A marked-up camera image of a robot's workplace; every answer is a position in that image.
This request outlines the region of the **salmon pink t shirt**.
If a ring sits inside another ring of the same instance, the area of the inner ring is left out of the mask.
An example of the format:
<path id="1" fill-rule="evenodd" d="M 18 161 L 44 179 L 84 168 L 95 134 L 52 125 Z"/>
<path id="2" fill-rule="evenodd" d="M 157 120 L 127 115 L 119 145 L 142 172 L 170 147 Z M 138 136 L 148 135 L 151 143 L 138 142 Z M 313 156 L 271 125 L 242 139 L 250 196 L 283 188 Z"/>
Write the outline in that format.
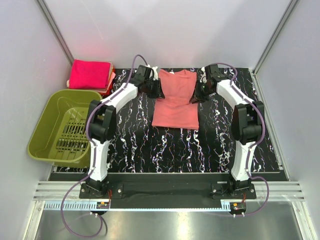
<path id="1" fill-rule="evenodd" d="M 189 70 L 159 71 L 164 99 L 157 99 L 152 119 L 153 127 L 175 129 L 199 129 L 198 105 L 190 103 L 193 96 L 197 73 Z"/>

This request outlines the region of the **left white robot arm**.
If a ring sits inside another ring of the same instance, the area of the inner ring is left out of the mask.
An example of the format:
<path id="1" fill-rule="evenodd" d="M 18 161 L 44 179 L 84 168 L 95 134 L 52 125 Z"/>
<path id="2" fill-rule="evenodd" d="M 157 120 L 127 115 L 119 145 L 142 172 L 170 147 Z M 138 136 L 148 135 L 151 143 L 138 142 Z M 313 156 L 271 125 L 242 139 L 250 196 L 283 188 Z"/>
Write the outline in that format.
<path id="1" fill-rule="evenodd" d="M 86 136 L 90 143 L 90 166 L 85 181 L 81 184 L 80 197 L 103 198 L 111 195 L 107 181 L 107 157 L 109 145 L 116 134 L 117 113 L 139 94 L 151 99 L 164 99 L 160 69 L 157 66 L 140 65 L 136 72 L 121 87 L 107 98 L 92 100 L 86 120 Z"/>

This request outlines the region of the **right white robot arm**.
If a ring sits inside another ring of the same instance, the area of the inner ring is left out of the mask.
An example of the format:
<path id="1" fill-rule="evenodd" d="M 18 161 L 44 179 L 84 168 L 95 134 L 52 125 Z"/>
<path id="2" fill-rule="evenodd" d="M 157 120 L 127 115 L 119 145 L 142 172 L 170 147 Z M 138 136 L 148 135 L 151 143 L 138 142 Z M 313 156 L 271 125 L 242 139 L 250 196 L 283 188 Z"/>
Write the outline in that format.
<path id="1" fill-rule="evenodd" d="M 236 143 L 234 163 L 221 193 L 215 192 L 213 195 L 218 197 L 227 194 L 235 199 L 241 198 L 251 191 L 254 152 L 266 133 L 265 106 L 262 101 L 254 101 L 236 86 L 236 69 L 232 77 L 222 73 L 218 63 L 202 67 L 201 71 L 203 75 L 196 81 L 189 102 L 203 103 L 208 101 L 209 95 L 216 93 L 233 109 L 231 133 Z"/>

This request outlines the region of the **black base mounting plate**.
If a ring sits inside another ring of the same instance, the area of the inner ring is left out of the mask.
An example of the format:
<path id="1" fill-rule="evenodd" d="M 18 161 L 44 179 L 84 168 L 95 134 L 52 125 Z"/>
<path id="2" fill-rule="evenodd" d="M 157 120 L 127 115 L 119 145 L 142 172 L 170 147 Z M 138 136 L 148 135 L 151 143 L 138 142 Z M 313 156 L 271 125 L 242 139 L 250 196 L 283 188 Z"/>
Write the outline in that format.
<path id="1" fill-rule="evenodd" d="M 213 209 L 221 200 L 255 200 L 250 180 L 229 173 L 111 173 L 101 183 L 81 184 L 81 199 L 110 199 L 114 209 Z"/>

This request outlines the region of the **olive green plastic basket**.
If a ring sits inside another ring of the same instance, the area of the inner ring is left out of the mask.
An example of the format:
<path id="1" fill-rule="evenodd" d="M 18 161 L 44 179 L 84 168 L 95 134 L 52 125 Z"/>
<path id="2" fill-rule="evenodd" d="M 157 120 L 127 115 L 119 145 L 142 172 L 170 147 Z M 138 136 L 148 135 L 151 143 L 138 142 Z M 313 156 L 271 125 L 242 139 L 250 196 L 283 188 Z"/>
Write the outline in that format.
<path id="1" fill-rule="evenodd" d="M 28 155 L 58 167 L 89 167 L 91 147 L 86 120 L 91 101 L 101 99 L 92 90 L 63 89 L 54 93 L 30 138 Z"/>

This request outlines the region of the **aluminium frame rail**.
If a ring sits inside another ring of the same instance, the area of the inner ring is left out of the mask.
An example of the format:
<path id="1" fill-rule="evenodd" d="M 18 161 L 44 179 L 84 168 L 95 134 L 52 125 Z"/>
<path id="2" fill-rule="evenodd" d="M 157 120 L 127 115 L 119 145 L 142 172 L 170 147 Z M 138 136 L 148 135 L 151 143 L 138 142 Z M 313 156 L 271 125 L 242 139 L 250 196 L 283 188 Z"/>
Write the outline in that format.
<path id="1" fill-rule="evenodd" d="M 60 45 L 66 59 L 68 60 L 69 64 L 72 65 L 74 62 L 74 56 L 70 50 L 70 48 L 68 47 L 68 44 L 65 40 L 65 38 L 63 37 L 59 26 L 51 12 L 51 10 L 49 9 L 49 6 L 47 5 L 45 0 L 35 0 L 36 4 L 38 5 L 42 15 L 44 16 L 47 24 L 49 25 L 53 35 L 55 36 L 58 44 Z"/>

